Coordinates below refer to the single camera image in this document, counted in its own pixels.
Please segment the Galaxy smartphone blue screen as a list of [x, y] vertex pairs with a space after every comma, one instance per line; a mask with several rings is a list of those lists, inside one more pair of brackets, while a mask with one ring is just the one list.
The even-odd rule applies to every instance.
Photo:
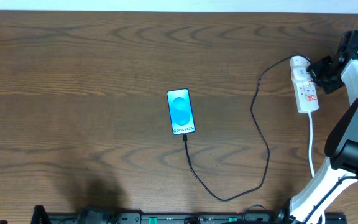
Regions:
[[167, 92], [167, 100], [172, 133], [181, 135], [195, 132], [189, 89], [170, 90]]

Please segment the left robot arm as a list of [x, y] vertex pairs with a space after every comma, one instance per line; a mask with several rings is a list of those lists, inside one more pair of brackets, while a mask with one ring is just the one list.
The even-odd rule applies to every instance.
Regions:
[[116, 224], [113, 212], [87, 208], [79, 213], [66, 215], [48, 214], [43, 205], [36, 205], [31, 224]]

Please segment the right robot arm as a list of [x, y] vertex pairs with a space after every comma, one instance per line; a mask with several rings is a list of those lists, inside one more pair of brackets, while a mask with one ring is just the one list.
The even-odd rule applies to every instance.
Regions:
[[358, 181], [358, 30], [343, 34], [335, 56], [311, 63], [290, 59], [297, 110], [310, 116], [319, 108], [316, 88], [329, 94], [346, 87], [350, 107], [329, 134], [325, 159], [312, 179], [279, 211], [275, 223], [323, 223], [324, 211]]

